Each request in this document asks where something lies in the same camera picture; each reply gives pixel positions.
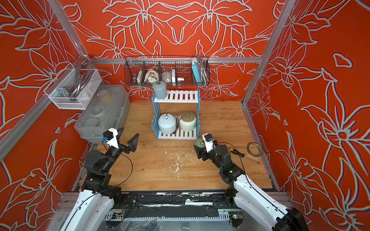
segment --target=red wall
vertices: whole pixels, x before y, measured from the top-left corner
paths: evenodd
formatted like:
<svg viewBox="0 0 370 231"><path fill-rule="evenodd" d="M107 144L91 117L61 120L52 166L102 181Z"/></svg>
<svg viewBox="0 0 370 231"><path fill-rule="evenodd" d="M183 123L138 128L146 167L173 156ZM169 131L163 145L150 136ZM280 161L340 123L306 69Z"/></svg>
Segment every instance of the red wall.
<svg viewBox="0 0 370 231"><path fill-rule="evenodd" d="M310 230L369 230L370 4L299 0L248 102Z"/></svg>
<svg viewBox="0 0 370 231"><path fill-rule="evenodd" d="M141 55L261 56L283 1L61 0L91 57ZM121 65L97 65L111 84L124 83ZM241 100L257 64L211 66L203 100ZM151 88L127 86L131 101L151 100Z"/></svg>
<svg viewBox="0 0 370 231"><path fill-rule="evenodd" d="M78 54L43 0L0 2L0 47L2 139ZM46 230L88 148L80 113L51 103L1 162L0 230Z"/></svg>

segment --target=light blue jar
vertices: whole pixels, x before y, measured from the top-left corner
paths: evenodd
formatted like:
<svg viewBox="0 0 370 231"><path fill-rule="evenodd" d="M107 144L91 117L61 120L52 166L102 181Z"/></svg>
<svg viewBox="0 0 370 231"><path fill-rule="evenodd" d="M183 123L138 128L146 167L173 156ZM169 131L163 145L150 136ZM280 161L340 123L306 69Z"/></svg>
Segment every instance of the light blue jar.
<svg viewBox="0 0 370 231"><path fill-rule="evenodd" d="M163 81L158 81L153 84L154 96L157 99L165 99L167 97L167 86Z"/></svg>

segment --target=jar lid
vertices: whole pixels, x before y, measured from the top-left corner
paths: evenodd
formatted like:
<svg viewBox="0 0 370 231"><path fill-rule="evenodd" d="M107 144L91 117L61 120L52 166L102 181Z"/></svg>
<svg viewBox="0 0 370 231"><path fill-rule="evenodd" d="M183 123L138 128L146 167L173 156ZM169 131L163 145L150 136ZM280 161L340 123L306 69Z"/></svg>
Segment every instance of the jar lid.
<svg viewBox="0 0 370 231"><path fill-rule="evenodd" d="M195 119L195 114L192 112L183 112L180 116L184 122L191 122Z"/></svg>
<svg viewBox="0 0 370 231"><path fill-rule="evenodd" d="M161 123L163 125L170 125L174 122L174 119L175 118L173 115L166 113L166 114L161 115L158 123Z"/></svg>
<svg viewBox="0 0 370 231"><path fill-rule="evenodd" d="M162 90L164 88L166 88L166 83L163 81L158 81L158 82L153 83L154 90Z"/></svg>

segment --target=plastic storage box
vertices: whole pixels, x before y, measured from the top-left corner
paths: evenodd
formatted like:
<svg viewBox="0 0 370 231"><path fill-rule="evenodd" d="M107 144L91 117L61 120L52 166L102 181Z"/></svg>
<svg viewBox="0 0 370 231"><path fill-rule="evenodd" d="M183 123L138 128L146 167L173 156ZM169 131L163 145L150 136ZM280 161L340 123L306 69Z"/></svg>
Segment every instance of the plastic storage box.
<svg viewBox="0 0 370 231"><path fill-rule="evenodd" d="M100 143L103 132L123 127L129 107L130 99L123 85L100 85L74 128L81 138Z"/></svg>

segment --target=brown tape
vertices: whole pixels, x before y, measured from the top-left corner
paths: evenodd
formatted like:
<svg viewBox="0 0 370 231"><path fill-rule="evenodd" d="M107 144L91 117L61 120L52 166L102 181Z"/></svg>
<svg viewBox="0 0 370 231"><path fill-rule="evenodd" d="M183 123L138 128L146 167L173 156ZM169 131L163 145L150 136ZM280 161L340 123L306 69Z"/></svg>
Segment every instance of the brown tape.
<svg viewBox="0 0 370 231"><path fill-rule="evenodd" d="M256 146L257 149L258 149L258 154L255 154L253 153L251 150L250 150L250 147L251 146ZM248 145L247 145L247 151L248 153L251 155L251 156L254 156L254 157L260 157L262 155L262 148L261 146L259 146L258 144L256 144L255 142L250 142Z"/></svg>

